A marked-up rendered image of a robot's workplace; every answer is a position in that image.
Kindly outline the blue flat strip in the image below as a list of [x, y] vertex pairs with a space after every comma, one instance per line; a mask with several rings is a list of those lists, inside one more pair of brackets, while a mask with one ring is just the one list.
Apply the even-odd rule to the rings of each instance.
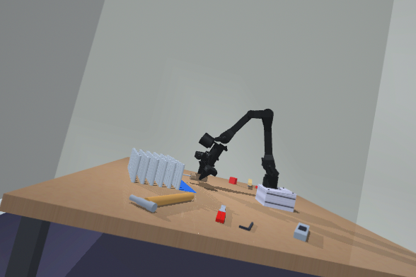
[[184, 181], [182, 181], [181, 180], [181, 183], [180, 183], [180, 188], [179, 188], [179, 190], [180, 191], [189, 191], [189, 192], [194, 192], [194, 193], [196, 193], [192, 188], [190, 188], [186, 183], [184, 183]]

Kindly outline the hammer with wooden handle and grey head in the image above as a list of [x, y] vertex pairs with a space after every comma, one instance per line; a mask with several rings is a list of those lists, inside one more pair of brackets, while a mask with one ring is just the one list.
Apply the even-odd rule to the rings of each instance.
[[129, 200], [135, 202], [136, 204], [146, 208], [146, 210], [151, 211], [152, 213], [156, 211], [157, 206], [173, 204], [182, 201], [189, 201], [194, 199], [194, 194], [183, 193], [183, 194], [171, 194], [165, 196], [154, 196], [148, 198], [140, 198], [134, 195], [130, 195]]

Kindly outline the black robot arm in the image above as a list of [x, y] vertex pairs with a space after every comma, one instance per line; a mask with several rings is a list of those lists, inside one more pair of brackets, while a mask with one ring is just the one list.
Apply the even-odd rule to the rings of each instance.
[[[213, 138], [208, 133], [200, 139], [199, 143], [202, 144], [205, 148], [213, 147], [210, 150], [216, 156], [220, 156], [222, 151], [227, 151], [227, 146], [223, 146], [221, 143], [228, 143], [235, 133], [243, 127], [250, 119], [262, 119], [264, 126], [264, 139], [265, 139], [265, 156], [262, 158], [262, 166], [267, 174], [263, 177], [262, 185], [266, 188], [278, 189], [278, 171], [275, 168], [275, 160], [272, 154], [272, 121], [274, 117], [274, 112], [271, 109], [265, 110], [249, 110], [238, 122], [236, 122], [230, 129], [226, 130], [224, 133], [220, 134], [219, 137]], [[195, 158], [198, 160], [204, 160], [205, 162], [209, 159], [209, 153], [196, 151]]]

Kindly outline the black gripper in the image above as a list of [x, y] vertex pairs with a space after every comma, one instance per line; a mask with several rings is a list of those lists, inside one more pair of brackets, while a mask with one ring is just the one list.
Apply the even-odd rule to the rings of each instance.
[[209, 175], [213, 175], [216, 177], [217, 171], [214, 168], [214, 164], [217, 160], [219, 160], [219, 156], [216, 156], [211, 151], [207, 152], [209, 153], [209, 159], [208, 161], [201, 160], [199, 161], [200, 167], [197, 174], [201, 174], [199, 180], [204, 179], [205, 177]]

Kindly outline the small light blue block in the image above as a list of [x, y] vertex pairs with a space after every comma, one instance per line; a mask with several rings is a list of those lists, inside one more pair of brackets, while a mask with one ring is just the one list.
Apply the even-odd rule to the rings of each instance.
[[294, 237], [306, 241], [306, 236], [308, 234], [309, 228], [310, 226], [299, 223], [294, 232]]

